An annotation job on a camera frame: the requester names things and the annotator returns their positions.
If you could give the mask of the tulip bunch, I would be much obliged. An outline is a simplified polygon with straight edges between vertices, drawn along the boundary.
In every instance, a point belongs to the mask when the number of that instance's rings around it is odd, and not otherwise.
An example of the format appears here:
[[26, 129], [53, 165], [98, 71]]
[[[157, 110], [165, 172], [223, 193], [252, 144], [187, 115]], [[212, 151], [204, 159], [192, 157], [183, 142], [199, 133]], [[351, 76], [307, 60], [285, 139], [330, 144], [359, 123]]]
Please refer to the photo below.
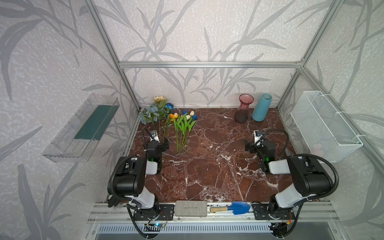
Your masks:
[[177, 152], [180, 154], [185, 148], [187, 148], [187, 141], [189, 135], [197, 123], [198, 116], [195, 111], [188, 112], [184, 110], [181, 115], [178, 113], [171, 113], [169, 120], [175, 129], [175, 142]]

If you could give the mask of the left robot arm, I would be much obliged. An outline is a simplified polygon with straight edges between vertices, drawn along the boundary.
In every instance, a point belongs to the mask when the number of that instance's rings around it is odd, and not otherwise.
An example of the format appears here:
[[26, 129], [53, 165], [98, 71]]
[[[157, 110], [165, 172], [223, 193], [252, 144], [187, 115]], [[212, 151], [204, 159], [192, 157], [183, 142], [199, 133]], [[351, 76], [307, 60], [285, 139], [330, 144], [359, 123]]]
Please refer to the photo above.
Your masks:
[[145, 144], [146, 155], [121, 157], [108, 182], [108, 207], [127, 203], [128, 210], [142, 218], [160, 214], [158, 197], [145, 187], [147, 175], [159, 175], [163, 169], [163, 152], [169, 149], [169, 141], [151, 140]]

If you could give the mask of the red glass vase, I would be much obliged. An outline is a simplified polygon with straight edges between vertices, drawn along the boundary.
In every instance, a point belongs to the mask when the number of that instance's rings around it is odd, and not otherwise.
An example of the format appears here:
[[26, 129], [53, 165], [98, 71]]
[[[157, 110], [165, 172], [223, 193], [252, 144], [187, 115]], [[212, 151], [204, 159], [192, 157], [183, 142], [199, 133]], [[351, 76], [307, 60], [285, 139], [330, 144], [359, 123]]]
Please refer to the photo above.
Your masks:
[[234, 120], [239, 123], [245, 123], [249, 118], [249, 106], [254, 102], [253, 96], [249, 94], [242, 94], [239, 96], [240, 106], [234, 115]]

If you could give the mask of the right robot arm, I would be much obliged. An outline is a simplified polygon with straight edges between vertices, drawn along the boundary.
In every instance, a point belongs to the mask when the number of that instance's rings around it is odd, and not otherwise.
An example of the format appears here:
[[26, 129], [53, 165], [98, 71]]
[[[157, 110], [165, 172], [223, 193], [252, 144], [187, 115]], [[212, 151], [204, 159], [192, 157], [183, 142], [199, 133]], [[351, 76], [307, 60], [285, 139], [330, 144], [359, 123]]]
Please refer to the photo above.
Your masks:
[[275, 144], [271, 141], [245, 141], [245, 151], [261, 159], [261, 169], [269, 175], [290, 175], [293, 183], [280, 193], [270, 197], [268, 204], [253, 207], [255, 218], [282, 220], [294, 217], [293, 208], [304, 203], [327, 197], [339, 186], [336, 168], [322, 157], [312, 154], [296, 154], [275, 159]]

